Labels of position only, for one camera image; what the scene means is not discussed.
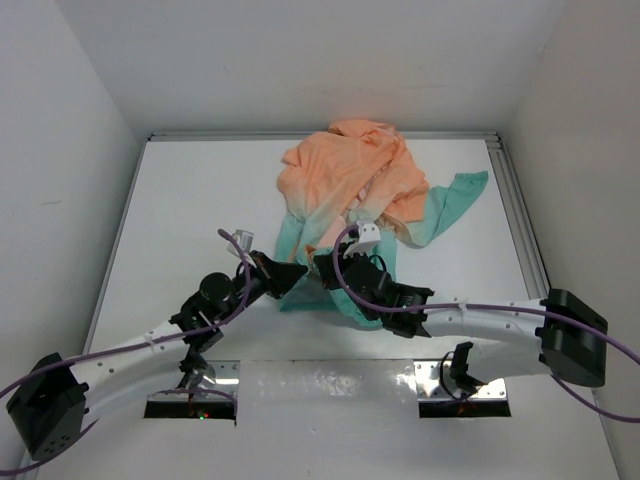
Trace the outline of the orange and teal jacket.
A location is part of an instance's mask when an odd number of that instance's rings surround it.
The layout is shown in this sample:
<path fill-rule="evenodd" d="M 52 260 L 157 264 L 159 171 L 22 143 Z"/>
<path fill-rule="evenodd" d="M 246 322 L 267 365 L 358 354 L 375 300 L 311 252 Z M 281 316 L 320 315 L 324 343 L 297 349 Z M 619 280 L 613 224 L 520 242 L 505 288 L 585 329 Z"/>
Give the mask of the orange and teal jacket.
<path fill-rule="evenodd" d="M 367 319 L 341 289 L 323 289 L 314 256 L 330 252 L 348 225 L 372 220 L 381 231 L 373 263 L 394 274 L 398 243 L 426 247 L 466 213 L 488 182 L 481 171 L 458 173 L 449 186 L 430 186 L 396 128 L 369 120 L 334 122 L 287 150 L 283 163 L 277 188 L 287 213 L 275 257 L 309 271 L 279 309 L 335 311 L 365 329 L 382 323 Z"/>

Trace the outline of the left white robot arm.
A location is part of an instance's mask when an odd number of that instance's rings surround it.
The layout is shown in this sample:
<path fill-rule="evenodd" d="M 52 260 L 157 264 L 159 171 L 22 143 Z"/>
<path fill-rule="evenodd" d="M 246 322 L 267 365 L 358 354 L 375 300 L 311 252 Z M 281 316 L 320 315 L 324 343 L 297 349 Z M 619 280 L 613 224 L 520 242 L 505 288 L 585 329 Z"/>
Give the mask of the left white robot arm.
<path fill-rule="evenodd" d="M 205 276 L 177 313 L 143 334 L 101 352 L 41 358 L 6 404 L 32 460 L 59 455 L 122 404 L 183 387 L 204 368 L 203 354 L 222 339 L 223 325 L 264 295 L 282 298 L 307 271 L 252 251 L 234 277 Z"/>

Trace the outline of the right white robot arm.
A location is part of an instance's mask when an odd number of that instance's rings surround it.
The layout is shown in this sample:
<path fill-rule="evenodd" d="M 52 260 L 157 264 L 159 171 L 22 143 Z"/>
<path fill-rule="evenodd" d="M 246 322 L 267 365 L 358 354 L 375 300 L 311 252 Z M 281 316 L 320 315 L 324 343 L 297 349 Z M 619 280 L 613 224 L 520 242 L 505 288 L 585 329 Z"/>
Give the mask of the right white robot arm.
<path fill-rule="evenodd" d="M 553 375 L 582 387 L 606 380 L 607 321 L 573 293 L 549 290 L 546 297 L 504 302 L 497 309 L 445 300 L 429 288 L 394 281 L 363 254 L 313 260 L 323 287 L 360 297 L 356 311 L 397 336 L 460 337 L 445 387 L 472 393 L 496 378 Z"/>

